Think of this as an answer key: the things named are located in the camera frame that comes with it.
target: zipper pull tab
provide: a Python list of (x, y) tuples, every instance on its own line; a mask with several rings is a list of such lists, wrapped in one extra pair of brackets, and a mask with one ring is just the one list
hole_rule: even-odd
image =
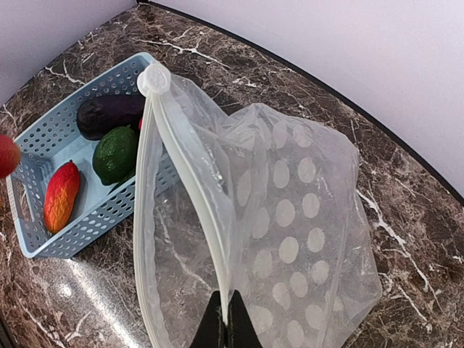
[(170, 85), (171, 73), (159, 62), (150, 64), (137, 78), (138, 90), (145, 97), (150, 93), (160, 96), (170, 90)]

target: plastic vegetable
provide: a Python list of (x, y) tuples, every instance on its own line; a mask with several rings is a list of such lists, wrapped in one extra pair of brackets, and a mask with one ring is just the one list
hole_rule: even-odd
[(77, 125), (88, 140), (100, 140), (111, 130), (125, 125), (136, 130), (144, 106), (144, 96), (99, 96), (79, 107)]
[(21, 161), (21, 150), (7, 136), (0, 135), (0, 178), (13, 173)]
[(79, 187), (79, 170), (73, 161), (61, 166), (51, 177), (43, 205), (43, 220), (53, 234), (60, 232), (70, 219)]

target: white wall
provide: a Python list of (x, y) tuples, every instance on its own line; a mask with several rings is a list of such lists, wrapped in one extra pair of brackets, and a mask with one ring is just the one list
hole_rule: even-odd
[(463, 0), (156, 0), (321, 79), (464, 194)]
[(67, 47), (136, 0), (0, 0), (0, 106)]

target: white polka dot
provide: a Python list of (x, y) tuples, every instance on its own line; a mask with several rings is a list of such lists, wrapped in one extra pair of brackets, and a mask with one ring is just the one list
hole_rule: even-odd
[(285, 346), (283, 345), (281, 339), (276, 339), (276, 340), (273, 342), (273, 348), (285, 348)]
[(253, 263), (253, 273), (260, 278), (267, 278), (273, 271), (273, 257), (268, 250), (261, 250)]
[(274, 300), (282, 306), (283, 309), (290, 308), (290, 294), (284, 283), (277, 283), (273, 288)]
[(316, 167), (309, 157), (299, 161), (298, 177), (303, 183), (310, 183), (316, 175)]
[(278, 256), (285, 263), (292, 263), (298, 255), (298, 241), (293, 237), (285, 238), (278, 248)]
[(293, 137), (300, 147), (311, 145), (311, 138), (302, 125), (295, 125), (293, 128)]
[(309, 218), (315, 218), (319, 213), (319, 199), (315, 194), (307, 194), (303, 197), (303, 213)]
[(274, 184), (278, 189), (283, 189), (290, 180), (290, 170), (284, 161), (277, 161), (274, 165)]
[(316, 304), (310, 304), (310, 306), (305, 310), (304, 316), (309, 326), (319, 330), (323, 321), (324, 313), (319, 306)]
[(296, 320), (292, 320), (287, 326), (287, 339), (293, 348), (300, 348), (305, 341), (305, 333)]
[(275, 147), (282, 149), (287, 141), (287, 124), (285, 121), (279, 121), (274, 125), (273, 138)]
[(256, 214), (256, 221), (253, 226), (253, 238), (259, 239), (266, 235), (269, 230), (270, 217), (266, 208), (262, 207)]
[(311, 252), (319, 252), (324, 247), (326, 236), (320, 228), (313, 228), (307, 237), (307, 248)]
[(341, 310), (343, 310), (343, 302), (341, 301), (340, 297), (336, 297), (335, 298), (335, 301), (333, 301), (333, 308), (332, 310), (334, 312), (340, 312)]
[(295, 272), (290, 277), (290, 287), (297, 297), (305, 297), (307, 294), (307, 280), (305, 275)]
[(280, 227), (287, 227), (295, 218), (295, 207), (288, 199), (282, 199), (275, 209), (275, 221)]
[(273, 325), (273, 315), (267, 308), (252, 305), (248, 314), (257, 335), (266, 332)]
[(270, 134), (270, 131), (269, 131), (269, 128), (268, 126), (266, 125), (266, 122), (262, 119), (262, 118), (259, 118), (258, 119), (258, 125), (261, 129), (261, 131), (263, 132), (264, 134), (264, 145), (265, 145), (265, 148), (267, 150), (270, 149), (270, 146), (272, 144), (272, 136)]
[(326, 261), (317, 261), (311, 267), (311, 277), (316, 284), (324, 284), (328, 278), (329, 266)]
[(244, 207), (248, 202), (248, 197), (252, 191), (252, 176), (249, 170), (245, 172), (239, 179), (239, 187), (237, 188), (237, 200), (240, 206)]

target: toy fruit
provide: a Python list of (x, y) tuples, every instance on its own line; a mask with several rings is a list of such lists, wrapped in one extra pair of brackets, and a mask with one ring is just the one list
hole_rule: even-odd
[(53, 234), (60, 232), (70, 219), (79, 186), (79, 170), (73, 161), (61, 166), (51, 177), (43, 204), (43, 220)]
[(96, 146), (92, 165), (101, 183), (119, 183), (136, 167), (138, 136), (129, 127), (110, 131)]
[(13, 173), (21, 161), (21, 150), (7, 136), (0, 135), (0, 178)]

